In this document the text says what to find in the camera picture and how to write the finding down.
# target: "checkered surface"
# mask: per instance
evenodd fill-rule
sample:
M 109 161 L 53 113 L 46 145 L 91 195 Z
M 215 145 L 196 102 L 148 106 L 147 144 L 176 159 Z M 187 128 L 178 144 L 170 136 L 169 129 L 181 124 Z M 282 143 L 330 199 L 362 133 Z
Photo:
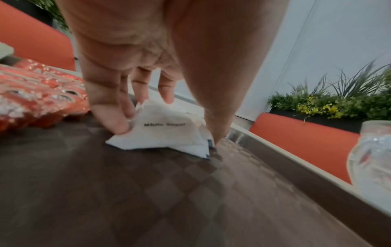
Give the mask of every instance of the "checkered surface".
M 0 246 L 367 246 L 245 149 L 122 151 L 92 116 L 0 134 Z

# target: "white sugar packet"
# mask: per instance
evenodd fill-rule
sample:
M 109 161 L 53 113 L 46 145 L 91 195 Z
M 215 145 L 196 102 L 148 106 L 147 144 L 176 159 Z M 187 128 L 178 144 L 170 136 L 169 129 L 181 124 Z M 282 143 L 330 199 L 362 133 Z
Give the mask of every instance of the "white sugar packet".
M 209 158 L 214 143 L 203 118 L 152 100 L 137 105 L 136 110 L 131 131 L 111 137 L 107 144 L 124 150 L 168 147 Z

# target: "orange chair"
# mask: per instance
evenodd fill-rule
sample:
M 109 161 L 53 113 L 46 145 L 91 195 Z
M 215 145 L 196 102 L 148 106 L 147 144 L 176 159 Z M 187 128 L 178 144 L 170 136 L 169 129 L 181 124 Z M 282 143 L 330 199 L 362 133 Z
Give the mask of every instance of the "orange chair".
M 70 39 L 61 32 L 0 1 L 0 42 L 15 56 L 75 71 Z
M 250 132 L 351 183 L 346 160 L 360 135 L 270 113 L 262 113 Z

